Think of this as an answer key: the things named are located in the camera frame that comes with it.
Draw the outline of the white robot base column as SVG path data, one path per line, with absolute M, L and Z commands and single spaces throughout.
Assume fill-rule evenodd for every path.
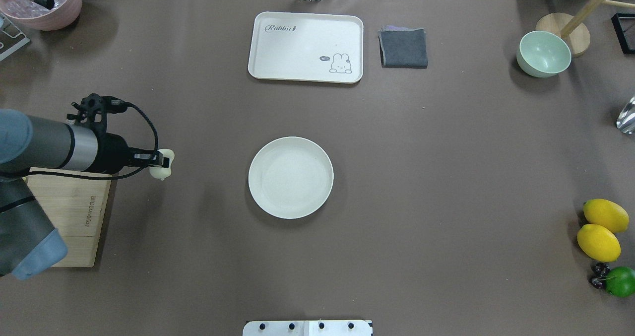
M 243 336 L 373 336 L 367 320 L 252 321 L 243 327 Z

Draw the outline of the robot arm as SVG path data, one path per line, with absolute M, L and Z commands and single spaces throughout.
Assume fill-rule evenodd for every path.
M 160 149 L 156 128 L 149 150 L 107 131 L 117 108 L 78 108 L 68 123 L 1 110 L 1 275 L 26 280 L 64 259 L 68 247 L 28 184 L 32 175 L 117 180 L 149 169 L 163 180 L 175 154 Z

